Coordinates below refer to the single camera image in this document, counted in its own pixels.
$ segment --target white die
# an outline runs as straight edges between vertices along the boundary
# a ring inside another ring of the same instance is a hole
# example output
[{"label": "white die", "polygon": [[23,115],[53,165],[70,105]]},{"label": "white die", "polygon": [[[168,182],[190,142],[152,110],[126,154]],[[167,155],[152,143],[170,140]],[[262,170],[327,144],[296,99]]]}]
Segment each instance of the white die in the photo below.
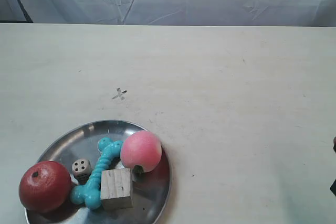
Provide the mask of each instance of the white die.
[{"label": "white die", "polygon": [[72,173],[79,184],[83,185],[89,179],[92,173],[90,161],[85,158],[80,158],[72,164]]}]

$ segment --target die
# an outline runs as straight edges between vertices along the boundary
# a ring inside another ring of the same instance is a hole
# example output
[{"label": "die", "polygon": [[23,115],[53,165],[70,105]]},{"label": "die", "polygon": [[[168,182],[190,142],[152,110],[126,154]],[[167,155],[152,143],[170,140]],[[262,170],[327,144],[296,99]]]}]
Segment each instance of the die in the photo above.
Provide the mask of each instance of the die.
[{"label": "die", "polygon": [[80,158],[72,164],[72,173],[80,185],[84,185],[92,173],[90,161]]},{"label": "die", "polygon": [[133,207],[132,172],[129,168],[103,170],[100,200],[106,211]]}]

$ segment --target dark object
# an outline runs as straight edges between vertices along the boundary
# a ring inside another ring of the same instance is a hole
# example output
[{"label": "dark object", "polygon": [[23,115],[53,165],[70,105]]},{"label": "dark object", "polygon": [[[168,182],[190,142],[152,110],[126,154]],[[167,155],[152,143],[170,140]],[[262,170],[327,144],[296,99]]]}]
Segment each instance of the dark object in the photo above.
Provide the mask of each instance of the dark object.
[{"label": "dark object", "polygon": [[336,180],[335,180],[334,184],[332,184],[332,186],[330,187],[330,190],[331,190],[332,193],[335,194],[335,196],[336,196]]}]

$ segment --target blue bone toy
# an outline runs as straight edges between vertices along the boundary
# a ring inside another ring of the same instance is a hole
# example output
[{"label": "blue bone toy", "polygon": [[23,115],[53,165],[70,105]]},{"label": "blue bone toy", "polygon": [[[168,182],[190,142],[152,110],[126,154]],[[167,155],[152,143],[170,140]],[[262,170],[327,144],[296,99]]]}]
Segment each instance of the blue bone toy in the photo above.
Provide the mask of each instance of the blue bone toy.
[{"label": "blue bone toy", "polygon": [[120,156],[122,141],[113,142],[108,137],[103,137],[98,142],[98,150],[101,152],[101,156],[98,159],[94,170],[86,182],[85,185],[75,186],[70,194],[70,200],[72,203],[79,205],[85,203],[85,205],[94,210],[100,207],[100,182],[101,172],[109,168],[112,160],[115,157]]}]

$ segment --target plate rim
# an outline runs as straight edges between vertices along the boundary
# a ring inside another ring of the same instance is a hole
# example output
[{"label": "plate rim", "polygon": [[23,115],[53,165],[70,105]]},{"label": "plate rim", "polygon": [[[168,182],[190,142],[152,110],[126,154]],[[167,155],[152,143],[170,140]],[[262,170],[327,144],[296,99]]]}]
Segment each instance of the plate rim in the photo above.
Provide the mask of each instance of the plate rim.
[{"label": "plate rim", "polygon": [[[39,156],[39,158],[37,159],[37,161],[35,162],[35,164],[37,164],[39,162],[39,160],[47,153],[47,151],[54,145],[56,144],[58,141],[60,141],[63,137],[65,137],[66,135],[70,134],[71,132],[73,131],[76,131],[78,130],[79,128],[82,128],[84,126],[87,126],[89,124],[94,124],[94,123],[102,123],[102,122],[110,122],[110,121],[114,121],[114,122],[123,122],[123,123],[129,123],[129,124],[132,124],[132,125],[135,125],[141,129],[143,129],[144,131],[149,131],[148,129],[136,124],[136,123],[132,123],[132,122],[129,122],[129,121],[125,121],[125,120],[116,120],[116,119],[107,119],[107,120],[98,120],[98,121],[93,121],[93,122],[90,122],[90,123],[86,123],[86,124],[83,124],[81,126],[78,126],[70,131],[68,131],[67,133],[63,134],[62,136],[60,136],[59,138],[57,138],[55,141],[53,141],[45,150],[44,152]],[[164,211],[164,209],[166,208],[167,206],[167,203],[168,203],[168,200],[169,200],[169,197],[170,197],[170,193],[171,193],[171,190],[172,190],[172,184],[173,184],[173,172],[172,172],[172,165],[171,165],[171,162],[170,162],[170,159],[169,159],[169,156],[168,156],[168,153],[166,151],[166,148],[164,147],[162,141],[161,141],[161,147],[164,149],[164,152],[166,154],[166,157],[167,157],[167,160],[168,160],[168,164],[169,164],[169,188],[168,188],[168,193],[167,193],[167,196],[166,196],[166,199],[164,201],[164,204],[161,208],[161,211],[159,212],[158,216],[156,217],[156,219],[154,220],[153,224],[156,224],[158,222],[158,220],[160,219],[160,217],[162,216],[162,213]],[[28,212],[27,212],[27,209],[25,208],[25,217],[26,217],[26,222],[27,224],[31,224],[29,222],[29,219],[28,219]]]}]

